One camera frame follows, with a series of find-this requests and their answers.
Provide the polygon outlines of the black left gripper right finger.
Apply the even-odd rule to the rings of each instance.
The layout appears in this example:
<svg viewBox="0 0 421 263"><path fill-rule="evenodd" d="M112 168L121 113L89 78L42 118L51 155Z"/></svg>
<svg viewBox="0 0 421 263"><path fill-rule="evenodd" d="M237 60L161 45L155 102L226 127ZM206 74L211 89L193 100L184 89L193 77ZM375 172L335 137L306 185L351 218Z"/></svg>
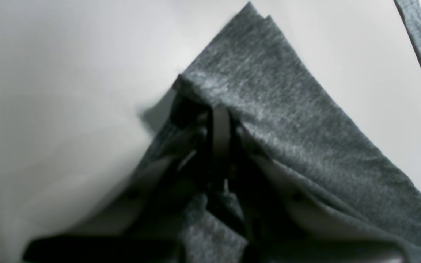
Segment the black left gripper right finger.
<svg viewBox="0 0 421 263"><path fill-rule="evenodd" d="M403 250L330 215L216 108L216 176L243 211L243 263L405 263Z"/></svg>

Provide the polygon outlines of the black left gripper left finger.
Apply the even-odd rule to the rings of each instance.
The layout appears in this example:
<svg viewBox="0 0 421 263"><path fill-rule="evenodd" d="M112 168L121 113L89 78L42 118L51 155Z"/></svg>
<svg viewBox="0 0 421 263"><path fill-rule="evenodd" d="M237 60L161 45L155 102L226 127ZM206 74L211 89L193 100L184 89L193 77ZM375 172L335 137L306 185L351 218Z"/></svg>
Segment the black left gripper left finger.
<svg viewBox="0 0 421 263"><path fill-rule="evenodd" d="M197 115L102 210L31 241L28 263L184 263L178 235L194 197L218 190L218 109Z"/></svg>

